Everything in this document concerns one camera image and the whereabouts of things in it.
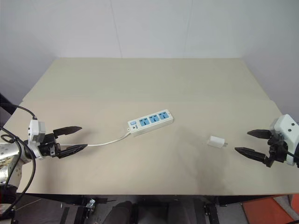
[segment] beige table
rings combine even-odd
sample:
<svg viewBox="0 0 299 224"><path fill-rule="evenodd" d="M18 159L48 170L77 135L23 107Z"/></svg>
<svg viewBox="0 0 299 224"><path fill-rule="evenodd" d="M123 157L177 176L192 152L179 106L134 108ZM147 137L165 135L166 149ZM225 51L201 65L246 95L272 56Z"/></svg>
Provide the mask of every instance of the beige table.
<svg viewBox="0 0 299 224"><path fill-rule="evenodd" d="M128 120L169 109L174 123L67 158L37 162L29 193L253 195L298 192L296 167L272 168L234 147L267 153L247 131L281 115L240 59L56 60L21 104L47 132L81 126L60 143L101 143L121 137ZM30 116L17 110L6 128L22 138ZM223 149L206 145L209 135ZM23 167L23 190L31 164Z"/></svg>

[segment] orange object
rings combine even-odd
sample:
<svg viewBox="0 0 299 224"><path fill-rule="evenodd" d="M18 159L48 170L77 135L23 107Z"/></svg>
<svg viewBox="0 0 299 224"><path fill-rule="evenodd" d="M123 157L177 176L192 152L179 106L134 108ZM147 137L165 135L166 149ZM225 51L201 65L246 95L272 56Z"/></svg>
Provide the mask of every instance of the orange object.
<svg viewBox="0 0 299 224"><path fill-rule="evenodd" d="M292 195L291 207L299 214L299 194Z"/></svg>
<svg viewBox="0 0 299 224"><path fill-rule="evenodd" d="M243 208L250 224L285 224L294 221L273 198L244 202Z"/></svg>

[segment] floor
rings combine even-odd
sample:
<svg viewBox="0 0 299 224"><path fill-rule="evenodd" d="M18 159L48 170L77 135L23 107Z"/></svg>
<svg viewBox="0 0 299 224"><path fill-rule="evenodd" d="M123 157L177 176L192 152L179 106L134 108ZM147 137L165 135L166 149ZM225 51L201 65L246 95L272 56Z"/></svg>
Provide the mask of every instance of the floor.
<svg viewBox="0 0 299 224"><path fill-rule="evenodd" d="M132 203L139 202L139 224L166 224L166 219L170 219L171 209L175 216L184 216L184 222L180 224L198 224L194 210L193 198L181 196L171 202L168 217L166 207L160 205L152 206L142 203L141 196L106 196L109 201L106 204L97 204L94 213L90 216L85 224L102 224L105 217L110 212L113 206L120 202L131 201ZM176 209L176 205L180 204L180 209ZM69 207L66 224L73 224L77 212L77 206L69 205L48 199L25 195L16 207L15 219L21 224L59 224L63 215L64 207ZM240 204L232 204L227 207L217 206L218 217L220 224L247 224L246 216Z"/></svg>

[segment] power strip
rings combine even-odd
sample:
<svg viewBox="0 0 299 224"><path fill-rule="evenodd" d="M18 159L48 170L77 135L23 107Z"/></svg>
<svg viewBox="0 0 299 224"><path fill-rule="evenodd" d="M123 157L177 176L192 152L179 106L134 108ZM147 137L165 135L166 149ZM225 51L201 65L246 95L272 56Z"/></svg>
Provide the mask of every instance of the power strip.
<svg viewBox="0 0 299 224"><path fill-rule="evenodd" d="M165 109L128 121L128 130L133 136L137 136L163 126L170 125L172 122L173 116L167 109Z"/></svg>

